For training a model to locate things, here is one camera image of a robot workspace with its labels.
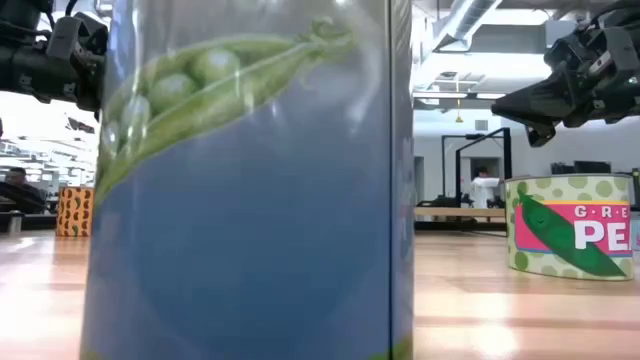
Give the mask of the silver ventilation duct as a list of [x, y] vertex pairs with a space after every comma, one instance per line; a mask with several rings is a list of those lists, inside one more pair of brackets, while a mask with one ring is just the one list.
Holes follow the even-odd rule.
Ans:
[[450, 12], [434, 23], [432, 50], [468, 51], [475, 32], [503, 0], [454, 0]]

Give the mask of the black metal frame rig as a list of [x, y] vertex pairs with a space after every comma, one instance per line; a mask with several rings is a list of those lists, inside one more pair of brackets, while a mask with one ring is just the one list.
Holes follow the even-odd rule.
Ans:
[[442, 196], [447, 197], [447, 150], [446, 141], [448, 139], [464, 139], [467, 143], [455, 150], [455, 206], [460, 207], [462, 205], [462, 175], [461, 175], [461, 159], [462, 151], [470, 148], [480, 142], [487, 139], [501, 139], [502, 140], [502, 170], [505, 179], [512, 177], [512, 137], [511, 130], [507, 127], [499, 128], [493, 132], [481, 134], [465, 134], [465, 135], [442, 135], [441, 136], [441, 172], [442, 172]]

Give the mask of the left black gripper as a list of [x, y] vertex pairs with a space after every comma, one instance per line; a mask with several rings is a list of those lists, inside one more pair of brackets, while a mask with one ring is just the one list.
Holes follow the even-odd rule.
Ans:
[[55, 98], [75, 103], [84, 111], [101, 109], [108, 27], [78, 12], [56, 22], [46, 56], [61, 85]]

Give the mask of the black background equipment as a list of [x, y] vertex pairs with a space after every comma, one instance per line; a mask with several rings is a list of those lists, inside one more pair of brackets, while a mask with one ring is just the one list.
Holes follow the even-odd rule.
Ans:
[[471, 207], [473, 203], [468, 194], [463, 194], [460, 202], [457, 202], [456, 197], [439, 195], [434, 200], [421, 200], [417, 207], [461, 208], [463, 205]]

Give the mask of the blue pea pod can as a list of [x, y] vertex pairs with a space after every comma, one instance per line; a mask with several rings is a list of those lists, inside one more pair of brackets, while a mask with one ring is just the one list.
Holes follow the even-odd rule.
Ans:
[[114, 0], [80, 360], [414, 360], [411, 0]]

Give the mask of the black monitor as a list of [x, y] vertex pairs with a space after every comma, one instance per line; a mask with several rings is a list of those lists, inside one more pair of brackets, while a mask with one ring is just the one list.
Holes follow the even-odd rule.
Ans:
[[608, 174], [611, 164], [600, 161], [574, 161], [573, 163], [555, 162], [550, 165], [551, 173], [561, 174]]

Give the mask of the orange bean print can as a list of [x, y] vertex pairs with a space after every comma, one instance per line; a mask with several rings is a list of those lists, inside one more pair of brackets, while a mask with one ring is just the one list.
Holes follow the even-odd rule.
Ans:
[[56, 235], [68, 238], [90, 237], [93, 209], [92, 187], [61, 187], [58, 196]]

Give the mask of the wooden bench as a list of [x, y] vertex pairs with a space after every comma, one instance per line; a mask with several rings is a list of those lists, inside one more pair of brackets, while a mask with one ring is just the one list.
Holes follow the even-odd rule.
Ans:
[[414, 230], [426, 231], [506, 231], [504, 209], [416, 207], [416, 217], [430, 217], [430, 221], [414, 222]]

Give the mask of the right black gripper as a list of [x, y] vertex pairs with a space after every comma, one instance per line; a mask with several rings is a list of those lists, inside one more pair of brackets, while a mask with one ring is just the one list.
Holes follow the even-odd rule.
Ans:
[[544, 55], [552, 74], [508, 93], [491, 106], [498, 115], [526, 125], [532, 148], [547, 144], [556, 125], [574, 128], [603, 118], [616, 123], [636, 106], [640, 85], [640, 0], [617, 0], [578, 23]]

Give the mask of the green polka dot peas can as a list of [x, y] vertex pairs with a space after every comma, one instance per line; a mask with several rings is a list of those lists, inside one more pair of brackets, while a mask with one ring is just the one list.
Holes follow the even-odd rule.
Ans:
[[623, 174], [507, 180], [509, 267], [565, 279], [634, 279], [631, 185]]

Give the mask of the person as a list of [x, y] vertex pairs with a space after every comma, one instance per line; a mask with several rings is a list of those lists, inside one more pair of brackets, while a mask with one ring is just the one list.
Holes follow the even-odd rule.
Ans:
[[46, 209], [45, 196], [26, 181], [26, 170], [21, 167], [10, 168], [5, 180], [0, 181], [0, 212], [42, 214]]
[[494, 191], [501, 183], [502, 179], [490, 176], [486, 167], [478, 167], [470, 183], [469, 190], [469, 197], [473, 201], [473, 207], [487, 209], [488, 201], [494, 197]]

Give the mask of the black hanging sign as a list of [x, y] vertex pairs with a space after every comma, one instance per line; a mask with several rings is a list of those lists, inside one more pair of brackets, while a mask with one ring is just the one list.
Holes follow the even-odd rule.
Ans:
[[84, 132], [87, 134], [94, 134], [95, 133], [95, 128], [91, 125], [87, 125], [82, 121], [78, 121], [74, 118], [68, 117], [67, 118], [67, 125], [66, 125], [67, 129], [73, 130], [73, 131], [80, 131], [80, 132]]

